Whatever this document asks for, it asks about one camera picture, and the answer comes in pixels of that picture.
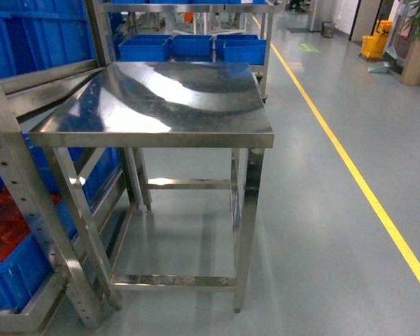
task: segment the metal rack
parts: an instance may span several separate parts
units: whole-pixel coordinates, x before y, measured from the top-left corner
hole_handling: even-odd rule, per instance
[[[272,5],[169,5],[169,4],[114,4],[105,3],[98,8],[100,15],[103,13],[119,12],[145,12],[145,13],[250,13],[261,14],[260,39],[266,39],[265,63],[263,65],[251,66],[252,72],[257,73],[260,83],[260,94],[263,101],[266,101],[267,70],[269,66],[269,55],[271,48],[272,24],[274,14],[284,9],[285,4]]]
[[[96,59],[0,80],[0,176],[53,268],[53,272],[19,314],[0,312],[0,332],[3,333],[37,331],[50,318],[64,295],[70,299],[84,325],[89,328],[96,328],[101,322],[103,297],[109,298],[114,308],[120,308],[118,292],[112,288],[95,290],[91,284],[93,279],[88,279],[82,267],[85,259],[90,260],[95,269],[102,267],[100,259],[94,257],[96,246],[93,246],[93,240],[84,239],[87,235],[84,232],[81,234],[81,230],[82,238],[71,241],[67,236],[17,120],[17,117],[46,111],[65,101],[114,60],[108,12],[261,13],[260,37],[267,39],[265,64],[252,66],[251,70],[262,74],[261,97],[267,98],[265,91],[272,22],[280,6],[115,5],[102,4],[100,0],[85,0],[85,4]],[[77,168],[86,172],[98,154],[95,150],[87,150]],[[112,208],[126,188],[125,174],[125,168],[118,167],[93,200],[92,217],[103,218],[97,221],[98,234],[105,228]],[[99,282],[106,283],[106,279],[100,277],[102,274],[98,272]]]

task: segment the metal bar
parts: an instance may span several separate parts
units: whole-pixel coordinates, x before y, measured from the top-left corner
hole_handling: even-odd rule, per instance
[[[127,229],[131,222],[132,216],[137,212],[137,210],[138,210],[138,206],[134,203],[131,203],[129,205],[128,210],[126,211],[125,218],[123,219],[123,222],[120,228],[120,233],[118,234],[118,237],[115,241],[115,247],[109,258],[109,261],[112,265],[112,270],[115,268],[118,258],[120,257],[121,248],[123,245],[123,241],[125,240],[125,237],[126,237]]]
[[[105,147],[86,148],[84,150],[84,153],[75,162],[75,170],[78,172],[79,179],[88,179],[105,150]]]
[[[106,18],[100,4],[100,0],[84,0],[85,9],[89,20],[90,30],[92,31],[93,44],[97,55],[97,63],[99,67],[106,67],[112,60],[113,46],[109,44],[112,36],[110,36],[107,27]]]
[[[267,32],[266,32],[266,53],[265,53],[265,65],[263,71],[263,78],[261,81],[261,98],[266,100],[266,83],[267,83],[267,70],[269,69],[269,55],[271,51],[271,38],[272,38],[272,23],[274,21],[274,14],[267,15]]]
[[[197,34],[197,27],[196,27],[196,13],[193,13],[193,35]]]
[[[273,5],[181,5],[181,4],[116,4],[105,3],[102,5],[106,12],[144,12],[144,13],[274,13],[282,6]]]
[[[108,183],[103,186],[102,191],[98,191],[97,196],[92,201],[92,215],[98,230],[109,219],[125,189],[125,178],[123,176],[123,171],[119,166],[116,174],[114,174],[109,179]]]
[[[140,205],[140,185],[135,167],[134,154],[131,148],[119,148],[121,166],[126,181],[127,196],[129,202],[134,203],[138,208]]]
[[[112,189],[108,190],[108,192],[118,193],[119,196],[117,195],[115,198],[112,199],[113,203],[111,206],[109,206],[110,209],[106,209],[108,210],[108,213],[104,214],[104,210],[102,210],[103,207],[100,207],[97,210],[97,212],[94,213],[94,219],[95,217],[97,218],[97,229],[101,238],[103,238],[103,232],[106,230],[106,227],[109,224],[109,217],[112,214],[112,210],[114,209],[114,206],[117,203],[118,199],[120,198],[121,194],[125,190],[125,180],[123,178],[123,172],[120,169],[118,173],[119,173],[118,182],[116,182],[113,185]],[[98,218],[98,215],[101,213],[103,213],[104,215],[102,216],[102,218]],[[77,239],[73,243],[73,246],[78,256],[80,256],[79,257],[80,263],[83,264],[87,260],[87,253],[85,252],[84,242],[81,236],[78,235]]]
[[[81,309],[78,307],[78,301],[72,303],[84,324],[88,327],[97,327],[102,318],[100,302],[79,264],[1,86],[0,176],[52,266],[55,269],[58,265],[63,266],[70,277],[71,286],[78,291]]]
[[[19,314],[0,314],[0,333],[31,333],[39,329],[47,313],[63,294],[66,279],[50,273]]]
[[[249,149],[246,168],[246,183],[244,188],[244,205],[239,228],[239,246],[237,255],[237,289],[234,296],[234,310],[240,312],[246,296],[247,277],[251,261],[253,229],[257,214],[258,194],[260,192],[260,177],[263,168],[264,149]]]
[[[150,178],[148,189],[230,189],[229,180],[178,180]]]
[[[78,63],[57,66],[48,70],[36,71],[25,75],[14,76],[0,80],[0,85],[6,95],[11,93],[28,90],[42,84],[51,83],[71,76],[83,74],[98,68],[95,59],[82,61]]]
[[[239,228],[240,228],[240,212],[239,212],[239,193],[238,193],[238,171],[239,171],[239,148],[232,148],[232,164],[230,168],[230,210],[232,212],[232,230],[233,230],[233,256],[234,266],[237,268],[238,263],[238,246],[239,246]]]
[[[260,39],[265,38],[266,14],[261,15]]]
[[[68,103],[75,102],[68,99],[63,104],[63,109],[68,108]],[[272,148],[274,143],[274,133],[238,133],[222,137],[217,133],[133,133],[131,137],[123,133],[89,133],[85,139],[84,133],[65,132],[57,134],[44,134],[43,132],[30,132],[31,140],[35,146],[40,147],[60,147],[67,143],[69,147],[132,147],[140,148],[177,148],[179,143],[189,143],[187,148]]]
[[[53,83],[10,94],[7,98],[10,105],[14,108],[15,116],[20,117],[69,98],[99,71],[101,69],[87,71],[81,75],[60,79]]]
[[[148,178],[146,174],[145,159],[143,157],[143,151],[141,148],[133,148],[132,153],[134,154],[135,168],[137,172],[137,178],[139,180],[139,187],[141,192],[141,198],[148,211],[151,211],[151,192],[148,189]]]
[[[121,309],[121,296],[119,292],[109,286],[111,265],[85,198],[83,183],[79,180],[71,161],[69,150],[68,148],[44,148],[44,151],[76,229],[83,237],[85,250],[97,273],[100,285],[104,289],[104,294],[109,304],[119,310]]]
[[[232,292],[236,281],[224,276],[114,275],[112,284],[115,288],[131,291]]]

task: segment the stainless steel shelf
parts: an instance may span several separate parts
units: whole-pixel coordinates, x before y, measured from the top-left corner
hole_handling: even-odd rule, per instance
[[[145,13],[275,13],[284,9],[282,5],[202,5],[202,4],[115,4],[105,3],[104,10],[112,13],[145,12]]]

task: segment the gray epoxy floor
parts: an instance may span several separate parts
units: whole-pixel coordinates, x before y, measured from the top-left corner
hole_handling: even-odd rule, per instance
[[[278,14],[273,42],[420,259],[420,87],[368,73],[360,48],[339,36],[286,30],[302,20]],[[276,138],[244,310],[232,312],[229,293],[124,292],[123,310],[97,330],[63,301],[45,335],[420,335],[417,279],[273,52],[267,93]],[[229,174],[224,150],[145,156],[150,177]],[[118,267],[230,275],[228,211],[219,191],[154,192],[153,216],[135,218],[125,247],[146,258]]]

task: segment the white wall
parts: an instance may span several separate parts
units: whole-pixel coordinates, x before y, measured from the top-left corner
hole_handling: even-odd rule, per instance
[[[333,17],[336,28],[341,32],[350,35],[356,7],[358,7],[358,0],[336,0]]]
[[[351,35],[352,42],[362,42],[363,36],[370,35],[379,8],[379,0],[362,0]]]

